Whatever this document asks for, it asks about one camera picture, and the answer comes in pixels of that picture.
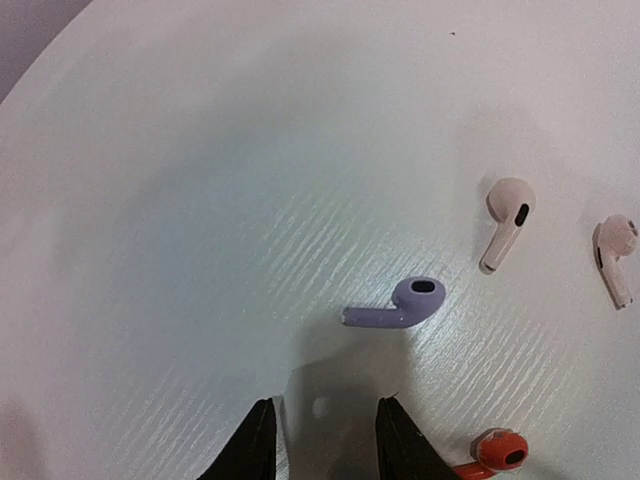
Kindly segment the purple earbud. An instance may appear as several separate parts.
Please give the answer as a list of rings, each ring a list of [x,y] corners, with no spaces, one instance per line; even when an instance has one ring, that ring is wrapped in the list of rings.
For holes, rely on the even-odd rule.
[[[406,329],[432,317],[443,305],[446,288],[430,277],[409,277],[392,292],[392,308],[346,307],[345,326],[374,329]]]

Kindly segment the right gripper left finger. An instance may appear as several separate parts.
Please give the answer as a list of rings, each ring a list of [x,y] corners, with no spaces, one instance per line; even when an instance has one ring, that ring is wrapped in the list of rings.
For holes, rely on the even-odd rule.
[[[276,440],[274,401],[260,399],[198,480],[274,480]]]

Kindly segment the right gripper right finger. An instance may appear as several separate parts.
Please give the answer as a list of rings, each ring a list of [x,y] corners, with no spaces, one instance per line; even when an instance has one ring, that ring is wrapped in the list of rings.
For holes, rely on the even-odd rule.
[[[378,401],[375,419],[381,480],[459,480],[395,397]]]

